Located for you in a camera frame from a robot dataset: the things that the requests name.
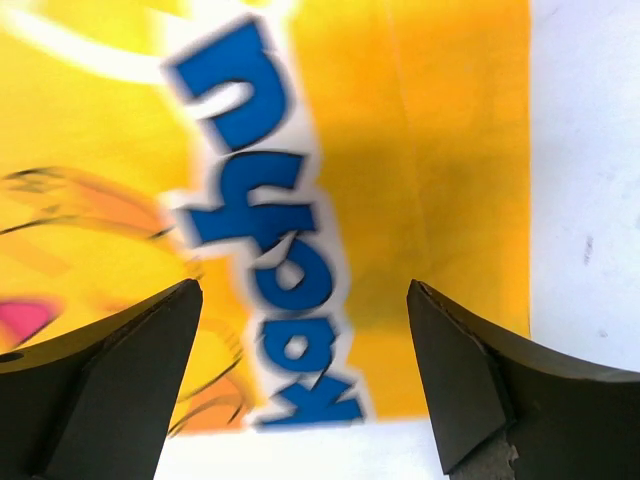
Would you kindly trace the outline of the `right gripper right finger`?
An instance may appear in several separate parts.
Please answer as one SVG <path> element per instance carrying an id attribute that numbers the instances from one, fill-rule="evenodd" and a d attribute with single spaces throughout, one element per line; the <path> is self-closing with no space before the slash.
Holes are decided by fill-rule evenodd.
<path id="1" fill-rule="evenodd" d="M 448 477 L 638 477 L 637 373 L 544 347 L 420 281 L 407 307 Z"/>

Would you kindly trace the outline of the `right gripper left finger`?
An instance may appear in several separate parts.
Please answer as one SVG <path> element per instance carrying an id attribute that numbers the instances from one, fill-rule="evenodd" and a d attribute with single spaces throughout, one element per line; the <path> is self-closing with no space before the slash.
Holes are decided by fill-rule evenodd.
<path id="1" fill-rule="evenodd" d="M 1 477 L 154 477 L 203 294 L 184 280 L 1 357 Z"/>

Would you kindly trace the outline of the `yellow printed cloth napkin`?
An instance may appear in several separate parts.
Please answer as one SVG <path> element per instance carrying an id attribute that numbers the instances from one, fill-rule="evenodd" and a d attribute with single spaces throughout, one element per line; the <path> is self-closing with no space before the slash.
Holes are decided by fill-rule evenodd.
<path id="1" fill-rule="evenodd" d="M 1 348 L 184 278 L 170 434 L 426 407 L 423 280 L 529 332 L 525 1 L 5 1 Z"/>

